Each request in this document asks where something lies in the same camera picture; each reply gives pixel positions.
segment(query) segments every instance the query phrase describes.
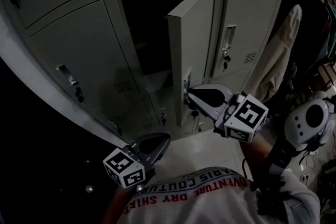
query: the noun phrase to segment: locker lock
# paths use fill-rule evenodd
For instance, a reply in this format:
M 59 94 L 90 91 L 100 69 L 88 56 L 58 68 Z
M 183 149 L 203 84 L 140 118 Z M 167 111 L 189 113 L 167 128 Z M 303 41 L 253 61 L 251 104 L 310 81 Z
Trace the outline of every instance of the locker lock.
M 161 110 L 160 110 L 160 112 L 161 112 L 161 122 L 162 122 L 162 125 L 163 125 L 163 127 L 165 126 L 165 124 L 167 123 L 167 120 L 166 120 L 166 111 L 165 111 L 165 109 L 164 108 L 162 108 Z
M 203 126 L 203 122 L 200 122 L 197 127 L 197 131 L 200 133 L 202 131 L 201 127 Z
M 122 135 L 122 131 L 121 131 L 120 125 L 115 120 L 110 120 L 108 122 L 112 124 L 113 128 L 117 129 L 117 133 L 121 136 Z
M 77 87 L 76 87 L 75 96 L 76 96 L 76 97 L 79 97 L 80 94 L 81 94 L 81 92 L 82 92 L 81 88 L 80 88 L 79 86 L 77 86 Z
M 224 59 L 224 63 L 223 63 L 223 67 L 224 70 L 223 72 L 227 69 L 227 63 L 231 61 L 231 57 L 229 55 L 227 55 L 227 52 L 223 52 L 223 59 Z

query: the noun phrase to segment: key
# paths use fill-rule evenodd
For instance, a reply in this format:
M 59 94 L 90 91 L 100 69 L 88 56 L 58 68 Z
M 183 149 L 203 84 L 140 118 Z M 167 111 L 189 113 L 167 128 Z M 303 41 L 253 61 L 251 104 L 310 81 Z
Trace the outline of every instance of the key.
M 223 70 L 223 72 L 224 72 L 225 69 L 227 69 L 227 62 L 224 62 L 223 66 L 224 66 L 224 70 Z

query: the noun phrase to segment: white t-shirt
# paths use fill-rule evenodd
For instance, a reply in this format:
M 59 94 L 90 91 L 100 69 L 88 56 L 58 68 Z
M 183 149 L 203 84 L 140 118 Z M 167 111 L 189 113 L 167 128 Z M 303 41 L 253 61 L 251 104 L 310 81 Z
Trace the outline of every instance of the white t-shirt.
M 317 196 L 295 175 L 285 171 L 293 199 L 285 201 L 287 223 L 319 223 Z M 146 186 L 133 196 L 118 223 L 281 223 L 271 216 L 260 216 L 258 191 L 237 172 L 210 167 L 168 182 Z

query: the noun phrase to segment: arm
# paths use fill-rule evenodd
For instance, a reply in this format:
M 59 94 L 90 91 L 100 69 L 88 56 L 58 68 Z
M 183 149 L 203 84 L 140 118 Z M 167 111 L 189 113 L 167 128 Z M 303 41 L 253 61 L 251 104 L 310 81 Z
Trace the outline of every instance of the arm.
M 240 147 L 254 178 L 272 147 L 259 134 L 249 144 L 240 143 Z M 319 223 L 320 202 L 318 197 L 308 190 L 291 172 L 284 171 L 281 178 L 284 181 L 284 185 L 281 187 L 280 192 L 288 191 L 291 195 L 290 199 L 283 201 L 287 222 Z
M 111 203 L 106 210 L 105 216 L 103 218 L 102 224 L 114 224 L 117 223 L 118 219 L 122 215 L 126 205 L 131 200 L 135 194 L 136 187 L 129 187 L 123 189 L 122 187 L 117 187 Z
M 250 168 L 253 177 L 256 176 L 258 169 L 267 158 L 272 147 L 259 134 L 252 140 L 251 143 L 240 142 L 241 150 L 246 158 L 247 164 Z

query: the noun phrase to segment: white cloth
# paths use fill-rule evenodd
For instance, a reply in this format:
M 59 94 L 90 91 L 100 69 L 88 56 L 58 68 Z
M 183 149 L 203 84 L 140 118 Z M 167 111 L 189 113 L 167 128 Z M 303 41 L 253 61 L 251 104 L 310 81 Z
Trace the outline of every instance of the white cloth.
M 260 102 L 269 100 L 281 85 L 301 18 L 302 9 L 296 5 L 266 45 L 244 88 L 246 93 L 252 94 Z
M 319 223 L 318 197 L 289 171 L 285 185 L 292 198 L 284 201 L 288 224 Z M 118 223 L 136 224 L 270 224 L 278 218 L 258 214 L 259 191 L 235 171 L 210 167 L 168 182 L 146 186 L 127 204 Z

